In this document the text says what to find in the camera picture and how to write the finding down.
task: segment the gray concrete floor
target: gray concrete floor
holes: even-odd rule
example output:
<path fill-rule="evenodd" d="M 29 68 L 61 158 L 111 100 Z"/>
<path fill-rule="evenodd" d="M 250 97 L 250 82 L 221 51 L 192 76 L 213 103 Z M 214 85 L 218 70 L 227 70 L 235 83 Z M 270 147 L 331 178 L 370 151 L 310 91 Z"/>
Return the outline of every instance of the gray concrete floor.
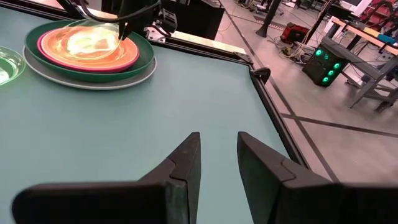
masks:
<path fill-rule="evenodd" d="M 236 45 L 254 59 L 254 66 L 271 68 L 271 79 L 266 84 L 272 100 L 300 150 L 317 174 L 341 182 L 398 182 L 398 103 L 383 113 L 374 109 L 377 100 L 363 99 L 354 108 L 348 107 L 357 89 L 346 84 L 340 75 L 331 86 L 322 88 L 312 83 L 301 71 L 301 66 L 279 57 L 277 47 L 254 33 L 260 24 L 253 13 L 237 6 L 233 0 L 221 0 L 231 18 L 224 14 L 217 41 Z M 292 9 L 280 5 L 283 15 L 275 15 L 279 24 L 293 22 L 311 27 L 317 12 Z M 309 42 L 316 47 L 326 22 L 322 22 Z M 268 35 L 280 36 L 282 31 L 269 28 Z M 343 37 L 346 45 L 352 36 Z M 360 55 L 376 61 L 377 53 L 365 48 Z M 346 69 L 354 77 L 362 74 Z M 397 86 L 398 83 L 384 85 Z"/>

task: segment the black table frame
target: black table frame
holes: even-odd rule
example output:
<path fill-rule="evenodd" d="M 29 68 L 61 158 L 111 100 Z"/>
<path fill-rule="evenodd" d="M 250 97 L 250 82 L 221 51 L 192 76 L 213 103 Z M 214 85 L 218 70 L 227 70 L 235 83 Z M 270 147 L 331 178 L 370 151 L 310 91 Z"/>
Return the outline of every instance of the black table frame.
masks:
<path fill-rule="evenodd" d="M 75 19 L 73 16 L 69 15 L 67 11 L 39 4 L 36 2 L 31 2 L 28 0 L 0 0 L 0 7 L 28 13 L 53 21 Z M 199 55 L 202 57 L 209 57 L 219 60 L 227 60 L 234 63 L 240 63 L 243 65 L 247 65 L 249 70 L 254 70 L 252 63 L 241 60 L 241 57 L 239 57 L 237 54 L 225 50 L 220 50 L 213 47 L 195 44 L 193 42 L 187 42 L 185 40 L 175 38 L 167 38 L 164 43 L 152 40 L 149 41 L 152 45 L 166 47 L 168 49 L 178 50 L 181 52 Z M 279 136 L 290 158 L 296 163 L 309 169 L 310 167 L 306 162 L 301 150 L 294 141 L 274 102 L 272 101 L 267 90 L 265 89 L 265 82 L 267 80 L 261 79 L 255 76 L 253 73 L 250 73 L 250 76 L 253 85 L 269 116 L 271 117 L 271 120 L 275 128 L 277 129 L 277 132 L 279 133 Z"/>

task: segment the stacked plates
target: stacked plates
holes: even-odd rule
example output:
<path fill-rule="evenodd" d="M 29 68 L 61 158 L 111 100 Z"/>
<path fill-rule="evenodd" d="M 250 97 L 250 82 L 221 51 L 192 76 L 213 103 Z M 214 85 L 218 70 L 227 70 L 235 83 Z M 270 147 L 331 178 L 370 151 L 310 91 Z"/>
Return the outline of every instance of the stacked plates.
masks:
<path fill-rule="evenodd" d="M 149 78 L 156 59 L 146 39 L 118 40 L 117 27 L 93 21 L 56 21 L 25 38 L 26 63 L 51 81 L 76 88 L 114 90 Z"/>

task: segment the green bowl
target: green bowl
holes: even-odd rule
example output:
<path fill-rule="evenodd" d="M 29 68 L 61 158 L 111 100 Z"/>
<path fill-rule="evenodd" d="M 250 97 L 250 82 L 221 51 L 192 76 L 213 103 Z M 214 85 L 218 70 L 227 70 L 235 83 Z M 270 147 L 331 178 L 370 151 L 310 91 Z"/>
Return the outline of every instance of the green bowl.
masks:
<path fill-rule="evenodd" d="M 50 30 L 58 29 L 65 27 L 72 22 L 75 21 L 55 21 L 50 22 L 48 24 L 44 24 L 41 26 L 32 29 L 25 38 L 25 47 L 28 51 L 44 66 L 57 72 L 60 75 L 65 77 L 80 80 L 85 82 L 96 82 L 96 83 L 104 83 L 104 82 L 114 82 L 118 80 L 123 80 L 125 78 L 133 77 L 134 75 L 138 75 L 145 71 L 145 69 L 150 65 L 152 60 L 154 59 L 154 49 L 151 44 L 143 37 L 136 33 L 131 33 L 129 38 L 137 45 L 139 49 L 139 58 L 136 60 L 134 65 L 127 71 L 121 73 L 86 73 L 86 72 L 78 72 L 74 70 L 69 70 L 67 68 L 60 67 L 58 65 L 54 65 L 51 61 L 45 58 L 40 50 L 37 48 L 37 41 L 40 36 Z"/>
<path fill-rule="evenodd" d="M 0 46 L 0 86 L 16 79 L 25 70 L 25 65 L 19 53 Z"/>

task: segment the glass bowl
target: glass bowl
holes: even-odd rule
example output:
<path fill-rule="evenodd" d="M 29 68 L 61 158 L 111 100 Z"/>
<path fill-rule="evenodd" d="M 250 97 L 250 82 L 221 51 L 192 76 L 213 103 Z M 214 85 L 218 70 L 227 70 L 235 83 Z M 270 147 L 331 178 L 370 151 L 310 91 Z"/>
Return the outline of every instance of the glass bowl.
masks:
<path fill-rule="evenodd" d="M 16 79 L 25 70 L 25 66 L 22 55 L 0 46 L 0 86 Z"/>

